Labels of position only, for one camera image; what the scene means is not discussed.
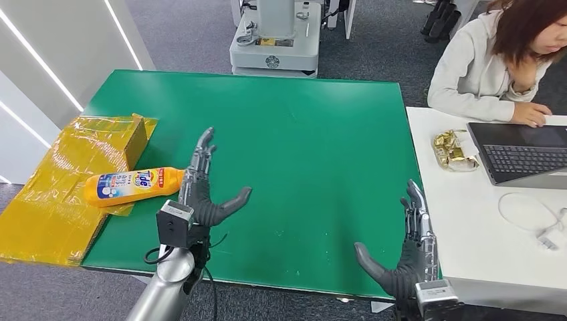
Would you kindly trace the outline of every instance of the white machine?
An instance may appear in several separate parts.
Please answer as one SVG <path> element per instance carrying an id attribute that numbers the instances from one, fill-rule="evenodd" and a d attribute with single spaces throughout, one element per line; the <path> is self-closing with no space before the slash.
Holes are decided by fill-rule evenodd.
<path id="1" fill-rule="evenodd" d="M 230 47 L 233 74 L 315 78 L 321 11 L 311 1 L 248 3 Z"/>

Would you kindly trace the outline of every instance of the green table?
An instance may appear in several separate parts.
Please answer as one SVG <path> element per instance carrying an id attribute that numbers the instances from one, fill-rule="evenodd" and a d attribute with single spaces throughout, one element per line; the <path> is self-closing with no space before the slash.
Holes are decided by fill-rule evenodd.
<path id="1" fill-rule="evenodd" d="M 398 84 L 115 71 L 84 114 L 159 118 L 137 168 L 185 168 L 215 127 L 211 196 L 249 185 L 248 204 L 212 229 L 207 267 L 238 284 L 388 298 L 358 266 L 353 243 L 393 268 L 404 237 L 399 203 L 419 179 Z M 159 197 L 107 221 L 83 266 L 150 273 Z"/>

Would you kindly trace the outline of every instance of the gray carpet floor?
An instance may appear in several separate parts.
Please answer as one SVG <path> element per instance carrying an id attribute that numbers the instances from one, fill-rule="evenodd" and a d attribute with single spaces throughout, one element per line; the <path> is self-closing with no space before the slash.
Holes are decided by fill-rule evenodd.
<path id="1" fill-rule="evenodd" d="M 126 0 L 158 70 L 228 74 L 235 27 L 228 0 Z M 320 77 L 399 82 L 407 106 L 427 105 L 424 90 L 446 43 L 419 34 L 431 7 L 411 0 L 358 0 L 352 39 L 342 18 L 322 32 Z M 567 59 L 553 66 L 536 100 L 567 114 Z M 0 183 L 0 212 L 20 190 Z M 130 276 L 33 264 L 0 263 L 0 320 L 122 320 L 144 289 Z M 370 303 L 237 286 L 218 287 L 219 320 L 393 320 Z M 201 284 L 183 320 L 212 320 L 212 290 Z M 567 320 L 467 307 L 466 320 Z"/>

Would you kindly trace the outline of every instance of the laptop keyboard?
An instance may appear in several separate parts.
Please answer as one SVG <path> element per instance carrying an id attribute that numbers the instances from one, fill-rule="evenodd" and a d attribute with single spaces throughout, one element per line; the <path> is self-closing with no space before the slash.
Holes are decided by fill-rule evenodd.
<path id="1" fill-rule="evenodd" d="M 567 167 L 567 148 L 484 145 L 497 173 L 538 174 Z"/>

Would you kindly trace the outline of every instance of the gold snack package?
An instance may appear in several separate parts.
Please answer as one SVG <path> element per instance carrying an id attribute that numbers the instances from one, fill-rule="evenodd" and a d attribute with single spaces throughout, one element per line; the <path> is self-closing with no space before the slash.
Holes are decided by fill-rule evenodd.
<path id="1" fill-rule="evenodd" d="M 433 139 L 439 165 L 454 172 L 471 172 L 479 167 L 478 149 L 466 130 L 448 130 Z"/>
<path id="2" fill-rule="evenodd" d="M 86 179 L 131 170 L 156 125 L 135 114 L 75 118 L 0 215 L 0 259 L 79 265 L 107 215 L 133 206 L 87 204 Z"/>

